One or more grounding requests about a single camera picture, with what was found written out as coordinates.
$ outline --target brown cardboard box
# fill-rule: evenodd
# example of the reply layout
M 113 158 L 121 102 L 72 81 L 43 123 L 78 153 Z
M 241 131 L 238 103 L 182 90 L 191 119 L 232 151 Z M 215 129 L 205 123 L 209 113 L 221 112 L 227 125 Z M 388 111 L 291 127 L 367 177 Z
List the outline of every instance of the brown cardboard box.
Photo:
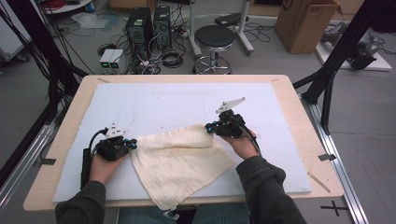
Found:
M 157 4 L 156 0 L 110 0 L 110 7 L 118 10 L 128 11 L 134 7 L 149 7 L 153 12 Z
M 333 0 L 284 0 L 276 34 L 289 53 L 313 53 L 337 8 Z

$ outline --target dark sleeve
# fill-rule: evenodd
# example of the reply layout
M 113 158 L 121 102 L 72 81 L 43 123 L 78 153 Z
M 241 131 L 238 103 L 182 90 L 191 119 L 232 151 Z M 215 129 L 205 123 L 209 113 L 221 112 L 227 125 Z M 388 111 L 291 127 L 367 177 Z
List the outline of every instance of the dark sleeve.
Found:
M 236 167 L 254 224 L 306 223 L 293 199 L 283 190 L 286 173 L 262 157 L 251 157 Z
M 55 216 L 58 224 L 96 224 L 105 218 L 106 188 L 90 181 L 72 199 L 58 203 Z

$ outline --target hand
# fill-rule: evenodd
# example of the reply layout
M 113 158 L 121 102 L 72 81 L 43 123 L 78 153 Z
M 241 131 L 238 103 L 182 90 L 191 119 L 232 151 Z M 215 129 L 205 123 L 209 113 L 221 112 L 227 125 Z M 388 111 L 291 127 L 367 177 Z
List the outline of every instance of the hand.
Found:
M 253 131 L 250 130 L 250 132 L 254 137 L 256 137 L 256 134 Z M 233 151 L 235 151 L 236 155 L 244 160 L 253 156 L 259 156 L 259 153 L 256 151 L 253 143 L 244 133 L 239 138 L 224 136 L 222 136 L 221 138 L 228 142 L 231 147 L 233 147 Z
M 107 183 L 128 155 L 119 158 L 117 161 L 107 161 L 95 153 L 92 158 L 90 181 Z

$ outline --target towel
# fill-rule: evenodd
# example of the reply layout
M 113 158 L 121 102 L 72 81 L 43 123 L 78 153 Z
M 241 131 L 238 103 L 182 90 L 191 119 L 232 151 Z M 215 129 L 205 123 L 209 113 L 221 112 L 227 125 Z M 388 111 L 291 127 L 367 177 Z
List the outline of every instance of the towel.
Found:
M 200 124 L 136 140 L 137 149 L 131 153 L 134 168 L 162 210 L 175 209 L 234 164 Z

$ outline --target stool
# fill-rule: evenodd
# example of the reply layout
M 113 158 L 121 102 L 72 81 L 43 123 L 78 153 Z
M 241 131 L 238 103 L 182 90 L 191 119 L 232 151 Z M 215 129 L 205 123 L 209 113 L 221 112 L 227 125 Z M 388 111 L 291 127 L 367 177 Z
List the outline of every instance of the stool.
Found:
M 195 32 L 194 40 L 200 49 L 210 50 L 210 56 L 199 58 L 192 69 L 193 73 L 231 74 L 230 64 L 219 57 L 218 51 L 226 50 L 233 45 L 233 31 L 224 26 L 208 25 Z

